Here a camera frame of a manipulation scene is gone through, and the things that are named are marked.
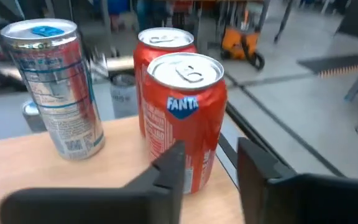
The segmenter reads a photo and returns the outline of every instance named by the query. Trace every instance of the pull tab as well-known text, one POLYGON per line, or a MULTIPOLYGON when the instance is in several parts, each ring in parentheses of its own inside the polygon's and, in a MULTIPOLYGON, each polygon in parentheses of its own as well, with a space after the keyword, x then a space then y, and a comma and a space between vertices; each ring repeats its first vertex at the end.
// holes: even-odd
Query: pull tab
POLYGON ((194 68, 194 66, 192 65, 178 65, 175 70, 177 71, 177 73, 179 74, 179 76, 190 82, 190 83, 196 83, 196 82, 201 82, 204 80, 203 78, 203 74, 201 74, 200 72, 197 72, 194 68))
POLYGON ((174 37, 169 37, 169 36, 163 35, 161 37, 151 37, 150 43, 157 44, 157 43, 162 43, 162 42, 171 42, 174 39, 175 39, 174 37))

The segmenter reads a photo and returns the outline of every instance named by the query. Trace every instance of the red can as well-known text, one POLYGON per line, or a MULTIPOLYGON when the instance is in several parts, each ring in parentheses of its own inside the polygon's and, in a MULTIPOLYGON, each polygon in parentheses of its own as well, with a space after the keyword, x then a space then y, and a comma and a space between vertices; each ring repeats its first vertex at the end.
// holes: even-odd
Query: red can
POLYGON ((151 159, 185 142, 184 193, 201 189, 211 173, 227 101, 223 66, 213 58, 172 53, 153 60, 144 80, 146 142, 151 159))
POLYGON ((134 68, 139 110, 139 127, 142 135, 145 136, 142 89, 143 77, 145 77, 147 73, 149 63, 161 55, 174 52, 196 53, 197 49, 193 44, 193 35, 181 29, 169 27, 147 29, 140 32, 138 38, 139 43, 134 51, 134 68))

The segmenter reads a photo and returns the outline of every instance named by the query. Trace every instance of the aluminum can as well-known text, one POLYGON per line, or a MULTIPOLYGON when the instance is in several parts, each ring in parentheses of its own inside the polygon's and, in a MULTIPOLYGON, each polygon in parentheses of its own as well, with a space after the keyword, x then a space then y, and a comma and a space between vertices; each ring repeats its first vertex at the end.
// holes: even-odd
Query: aluminum can
POLYGON ((175 141, 185 142, 183 191, 208 181, 227 101, 223 66, 201 54, 173 53, 154 59, 144 83, 146 143, 151 159, 175 141))
POLYGON ((1 35, 59 154, 78 160, 98 152, 104 134, 76 24, 33 19, 1 35))
POLYGON ((196 53, 194 37, 189 32, 181 29, 159 27, 147 29, 139 33, 139 41, 134 51, 134 69, 136 78, 136 92, 139 109, 139 128, 143 136, 144 115, 143 115, 143 77, 147 73, 149 63, 158 56, 174 52, 196 53))
POLYGON ((116 119, 137 115, 135 76, 115 75, 111 78, 111 99, 116 119))
POLYGON ((33 133, 41 133, 47 130, 44 121, 42 121, 37 105, 29 100, 23 104, 23 117, 33 133))

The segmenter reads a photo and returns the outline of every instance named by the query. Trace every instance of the can lid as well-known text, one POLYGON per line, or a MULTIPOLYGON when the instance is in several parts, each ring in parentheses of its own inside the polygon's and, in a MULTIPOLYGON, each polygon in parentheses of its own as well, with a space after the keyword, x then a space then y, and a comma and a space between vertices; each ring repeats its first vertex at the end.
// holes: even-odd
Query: can lid
POLYGON ((130 74, 120 74, 115 75, 111 79, 111 83, 114 86, 134 86, 135 85, 135 76, 130 74))
POLYGON ((140 32, 138 38, 144 44, 156 48, 180 48, 194 42, 191 33, 171 27, 147 29, 140 32))
POLYGON ((23 112, 26 115, 30 115, 30 116, 36 116, 36 115, 40 114, 38 111, 37 105, 35 105, 35 103, 33 101, 28 101, 28 102, 24 103, 23 112))
POLYGON ((57 39, 75 32, 77 25, 64 19, 30 19, 9 24, 1 35, 11 40, 57 39))
POLYGON ((147 72, 170 88, 200 90, 220 81, 224 69, 222 64, 211 57, 179 52, 152 60, 147 72))

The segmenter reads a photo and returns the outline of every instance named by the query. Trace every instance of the wooden table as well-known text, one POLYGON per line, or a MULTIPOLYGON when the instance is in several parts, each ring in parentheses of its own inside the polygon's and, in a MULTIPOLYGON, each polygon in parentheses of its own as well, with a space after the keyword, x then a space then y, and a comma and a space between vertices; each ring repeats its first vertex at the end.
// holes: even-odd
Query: wooden table
MULTIPOLYGON (((121 187, 148 165, 137 117, 103 123, 105 147, 90 159, 66 161, 47 133, 0 141, 0 199, 27 187, 121 187)), ((182 223, 243 223, 239 193, 215 160, 205 188, 183 199, 182 223)))

